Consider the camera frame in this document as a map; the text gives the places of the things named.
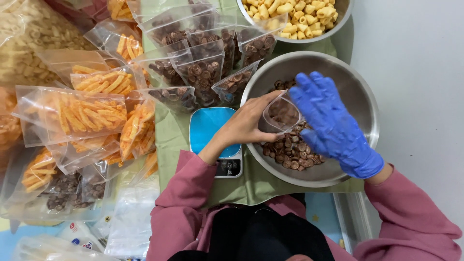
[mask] metal bowl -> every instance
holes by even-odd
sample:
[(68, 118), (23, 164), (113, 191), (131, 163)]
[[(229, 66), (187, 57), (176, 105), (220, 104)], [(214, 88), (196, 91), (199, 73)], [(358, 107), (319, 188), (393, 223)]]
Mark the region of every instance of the metal bowl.
[[(243, 4), (241, 0), (237, 0), (238, 7), (242, 12), (243, 16), (253, 25), (255, 22), (252, 18), (246, 13), (245, 8), (243, 8)], [(292, 44), (309, 44), (314, 43), (323, 39), (326, 39), (333, 34), (335, 34), (340, 28), (345, 25), (348, 21), (349, 16), (351, 15), (351, 11), (353, 10), (354, 0), (335, 0), (334, 8), (337, 10), (338, 18), (337, 21), (334, 23), (334, 28), (330, 29), (325, 34), (314, 37), (311, 39), (303, 39), (303, 40), (293, 40), (288, 38), (277, 37), (279, 41), (292, 43)]]
[[(250, 98), (260, 97), (274, 87), (277, 80), (288, 81), (299, 72), (310, 74), (319, 71), (331, 77), (337, 86), (340, 97), (348, 111), (358, 122), (369, 141), (375, 148), (379, 138), (379, 109), (374, 94), (366, 81), (353, 68), (343, 61), (320, 52), (290, 52), (264, 64), (245, 88), (241, 106)], [(274, 176), (294, 185), (320, 188), (328, 187), (349, 179), (338, 162), (328, 159), (321, 165), (303, 171), (286, 169), (273, 158), (263, 155), (263, 149), (256, 144), (247, 144), (256, 160)]]

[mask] blue nitrile glove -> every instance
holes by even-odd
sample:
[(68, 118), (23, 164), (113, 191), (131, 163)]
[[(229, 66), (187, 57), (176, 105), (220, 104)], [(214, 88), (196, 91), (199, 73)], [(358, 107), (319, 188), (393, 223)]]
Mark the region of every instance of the blue nitrile glove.
[(331, 78), (318, 72), (309, 77), (299, 73), (289, 94), (313, 128), (300, 132), (313, 151), (338, 160), (342, 170), (352, 177), (369, 178), (383, 169), (382, 156), (369, 147)]

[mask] pink sweater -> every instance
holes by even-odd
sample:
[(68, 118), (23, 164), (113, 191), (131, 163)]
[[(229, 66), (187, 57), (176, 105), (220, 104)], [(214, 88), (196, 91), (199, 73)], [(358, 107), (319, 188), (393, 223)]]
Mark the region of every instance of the pink sweater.
[[(213, 185), (216, 166), (196, 154), (181, 151), (177, 170), (151, 212), (152, 237), (147, 261), (165, 261), (181, 250), (207, 252), (214, 215), (231, 205), (200, 210)], [(429, 196), (397, 170), (380, 185), (365, 184), (378, 210), (382, 227), (378, 239), (360, 243), (354, 256), (326, 237), (336, 261), (457, 261), (459, 227), (449, 221)], [(306, 218), (304, 206), (289, 195), (266, 203), (280, 215)]]

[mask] person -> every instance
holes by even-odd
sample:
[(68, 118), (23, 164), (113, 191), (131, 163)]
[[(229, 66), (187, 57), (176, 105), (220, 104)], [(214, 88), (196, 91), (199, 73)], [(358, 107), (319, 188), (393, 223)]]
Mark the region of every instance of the person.
[(223, 204), (204, 210), (216, 160), (232, 144), (273, 142), (258, 120), (280, 91), (249, 99), (198, 154), (181, 151), (175, 175), (151, 212), (147, 261), (457, 261), (461, 237), (429, 196), (371, 149), (340, 100), (331, 78), (300, 73), (290, 97), (312, 129), (300, 135), (313, 151), (338, 160), (365, 180), (365, 192), (383, 223), (378, 239), (360, 243), (353, 256), (305, 219), (290, 195), (258, 206)]

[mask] white wall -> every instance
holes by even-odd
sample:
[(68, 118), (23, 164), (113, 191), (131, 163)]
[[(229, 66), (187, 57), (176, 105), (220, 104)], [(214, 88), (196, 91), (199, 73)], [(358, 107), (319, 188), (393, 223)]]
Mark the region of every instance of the white wall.
[[(379, 105), (377, 151), (461, 228), (463, 8), (460, 0), (357, 0), (350, 63)], [(342, 59), (350, 59), (350, 30), (348, 25), (334, 40)], [(464, 248), (463, 239), (458, 243)]]

